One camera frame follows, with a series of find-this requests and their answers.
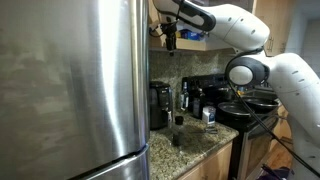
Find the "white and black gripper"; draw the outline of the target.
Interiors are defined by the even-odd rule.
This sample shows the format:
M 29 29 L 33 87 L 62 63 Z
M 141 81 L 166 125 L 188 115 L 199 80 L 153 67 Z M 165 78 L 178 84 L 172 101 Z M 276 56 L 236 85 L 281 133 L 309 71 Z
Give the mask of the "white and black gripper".
M 176 22 L 162 24 L 162 32 L 166 35 L 166 47 L 168 51 L 176 49 L 176 37 L 174 36 L 177 31 Z

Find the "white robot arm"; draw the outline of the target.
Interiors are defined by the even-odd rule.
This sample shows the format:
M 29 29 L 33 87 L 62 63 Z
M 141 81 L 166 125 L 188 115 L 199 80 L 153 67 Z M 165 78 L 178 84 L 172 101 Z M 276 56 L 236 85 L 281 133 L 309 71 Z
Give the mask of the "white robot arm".
M 165 22 L 179 20 L 223 40 L 236 51 L 225 73 L 236 86 L 268 83 L 288 112 L 294 160 L 289 180 L 320 180 L 320 79 L 295 53 L 268 56 L 269 27 L 232 4 L 199 6 L 189 0 L 152 0 Z

